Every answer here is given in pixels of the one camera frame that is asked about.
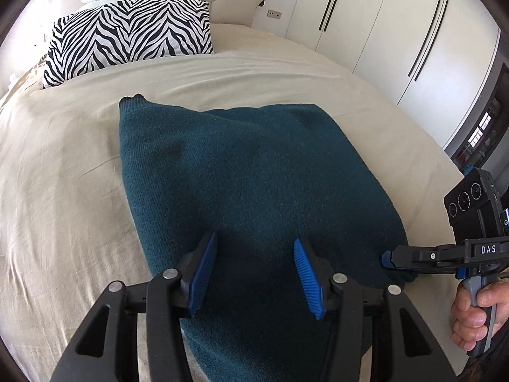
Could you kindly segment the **person's right hand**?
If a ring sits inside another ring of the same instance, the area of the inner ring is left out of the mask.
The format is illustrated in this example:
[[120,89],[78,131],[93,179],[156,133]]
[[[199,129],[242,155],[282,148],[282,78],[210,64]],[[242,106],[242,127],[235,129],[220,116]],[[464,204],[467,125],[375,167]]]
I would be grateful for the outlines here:
[[473,306],[469,292],[459,285],[456,298],[451,306],[454,318],[451,341],[465,351],[471,351],[476,342],[487,335],[487,313],[483,308],[496,306],[496,316],[493,321],[493,335],[495,335],[508,320],[509,301],[508,282],[498,280],[482,289],[477,295],[478,306]]

